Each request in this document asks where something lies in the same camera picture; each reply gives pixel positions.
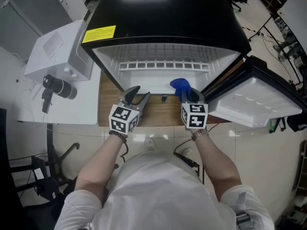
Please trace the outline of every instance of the bracelet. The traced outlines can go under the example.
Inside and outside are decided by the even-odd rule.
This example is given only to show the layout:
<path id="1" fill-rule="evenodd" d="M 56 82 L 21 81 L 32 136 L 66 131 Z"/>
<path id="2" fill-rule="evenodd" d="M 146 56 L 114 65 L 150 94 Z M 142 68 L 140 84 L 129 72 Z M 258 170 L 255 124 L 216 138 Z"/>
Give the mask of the bracelet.
<path id="1" fill-rule="evenodd" d="M 114 130 L 110 130 L 109 135 L 116 135 L 116 136 L 118 136 L 119 138 L 121 138 L 121 139 L 123 140 L 124 143 L 127 143 L 127 140 L 126 140 L 126 139 L 128 138 L 127 135 L 121 134 L 121 133 L 116 132 L 116 131 L 114 131 Z"/>
<path id="2" fill-rule="evenodd" d="M 208 135 L 208 131 L 206 129 L 199 129 L 197 130 L 192 136 L 192 140 L 195 141 L 198 137 L 202 136 L 202 135 Z"/>

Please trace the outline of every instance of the white floor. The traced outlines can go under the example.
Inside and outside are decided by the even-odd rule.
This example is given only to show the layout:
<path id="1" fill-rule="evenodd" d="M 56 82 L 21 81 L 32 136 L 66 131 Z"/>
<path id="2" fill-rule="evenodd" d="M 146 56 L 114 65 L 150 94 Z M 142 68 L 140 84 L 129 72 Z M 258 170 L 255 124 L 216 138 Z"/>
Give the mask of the white floor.
<path id="1" fill-rule="evenodd" d="M 242 12 L 236 17 L 242 26 L 257 30 L 269 18 L 260 0 L 248 0 L 249 5 L 242 6 Z M 271 32 L 277 39 L 282 40 L 281 33 L 273 22 L 268 24 Z M 247 36 L 253 32 L 245 30 Z M 272 48 L 272 43 L 266 42 L 269 50 L 277 56 Z M 252 52 L 268 63 L 268 67 L 285 79 L 289 79 L 284 67 L 274 59 L 265 48 L 261 36 L 251 42 Z M 284 63 L 295 80 L 292 69 Z M 107 127 L 83 125 L 57 125 L 54 126 L 54 145 L 59 154 L 62 154 L 74 142 L 79 142 L 81 147 L 74 150 L 63 163 L 63 170 L 69 178 L 74 178 L 84 163 L 95 153 L 108 136 Z M 280 129 L 274 134 L 269 134 L 268 128 L 250 129 L 234 123 L 219 124 L 212 129 L 210 136 L 216 145 L 227 154 L 237 165 L 243 183 L 254 188 L 256 194 L 269 210 L 272 218 L 276 220 L 287 206 L 299 156 L 299 144 L 307 138 L 306 131 L 294 133 L 287 128 L 284 132 Z M 190 138 L 183 126 L 176 127 L 138 127 L 129 135 L 129 153 L 126 159 L 144 151 L 143 141 L 152 137 L 158 148 L 173 152 L 174 148 Z M 181 149 L 191 147 L 192 158 L 201 164 L 195 144 L 192 141 L 184 144 Z M 208 178 L 206 184 L 212 189 Z"/>
<path id="2" fill-rule="evenodd" d="M 242 8 L 242 12 L 236 12 L 235 15 L 241 26 L 245 28 L 258 31 L 270 17 L 269 12 L 266 10 L 265 6 L 260 0 L 248 0 L 247 4 L 238 3 L 238 5 Z M 279 40 L 280 42 L 284 41 L 282 33 L 276 26 L 273 19 L 270 19 L 270 21 L 266 24 L 266 27 L 277 40 Z M 255 34 L 253 31 L 249 31 L 247 29 L 244 29 L 244 32 L 248 38 Z M 266 61 L 270 70 L 276 72 L 278 75 L 282 76 L 286 80 L 292 79 L 294 83 L 298 83 L 298 79 L 289 62 L 285 60 L 283 63 L 281 63 L 278 59 L 276 59 L 278 57 L 278 54 L 273 49 L 273 45 L 275 44 L 275 42 L 272 38 L 269 37 L 270 34 L 265 29 L 262 29 L 261 32 L 265 34 L 265 37 L 263 38 L 262 36 L 256 36 L 252 38 L 252 41 L 250 43 L 252 51 L 248 55 L 253 55 Z M 268 48 L 269 52 L 273 54 L 273 56 L 276 58 L 274 58 L 268 52 L 266 47 Z M 299 75 L 299 78 L 302 80 L 302 76 L 296 68 L 295 71 Z"/>

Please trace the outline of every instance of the fridge door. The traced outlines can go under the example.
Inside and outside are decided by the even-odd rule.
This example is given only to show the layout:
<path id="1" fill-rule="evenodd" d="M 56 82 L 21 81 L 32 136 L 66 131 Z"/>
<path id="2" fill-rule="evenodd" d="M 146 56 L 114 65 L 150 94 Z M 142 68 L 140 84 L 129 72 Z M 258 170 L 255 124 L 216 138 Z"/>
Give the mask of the fridge door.
<path id="1" fill-rule="evenodd" d="M 307 111 L 295 87 L 254 56 L 204 95 L 210 115 L 248 127 L 264 127 L 272 118 Z"/>

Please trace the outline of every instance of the white table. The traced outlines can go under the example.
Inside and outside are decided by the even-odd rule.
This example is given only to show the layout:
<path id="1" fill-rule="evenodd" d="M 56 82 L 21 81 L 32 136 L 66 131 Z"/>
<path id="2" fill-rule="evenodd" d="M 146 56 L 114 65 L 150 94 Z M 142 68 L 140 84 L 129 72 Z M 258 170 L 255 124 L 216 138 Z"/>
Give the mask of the white table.
<path id="1" fill-rule="evenodd" d="M 78 93 L 75 99 L 64 99 L 53 94 L 48 114 L 42 112 L 44 87 L 32 100 L 32 80 L 20 71 L 18 93 L 14 101 L 14 118 L 18 121 L 53 124 L 97 124 L 101 69 L 93 64 L 90 80 L 73 82 Z"/>

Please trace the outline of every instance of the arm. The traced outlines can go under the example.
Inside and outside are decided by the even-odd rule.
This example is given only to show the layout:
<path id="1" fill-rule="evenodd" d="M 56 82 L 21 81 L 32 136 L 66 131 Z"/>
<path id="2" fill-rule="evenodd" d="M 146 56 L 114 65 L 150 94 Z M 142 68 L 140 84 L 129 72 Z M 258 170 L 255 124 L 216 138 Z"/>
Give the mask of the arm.
<path id="1" fill-rule="evenodd" d="M 76 190 L 86 190 L 103 201 L 104 187 L 114 169 L 116 157 L 123 144 L 121 138 L 110 135 L 92 158 L 82 167 L 76 182 Z"/>
<path id="2" fill-rule="evenodd" d="M 213 143 L 209 135 L 203 134 L 195 140 L 201 161 L 215 190 L 218 200 L 228 189 L 241 185 L 241 179 L 232 160 Z"/>

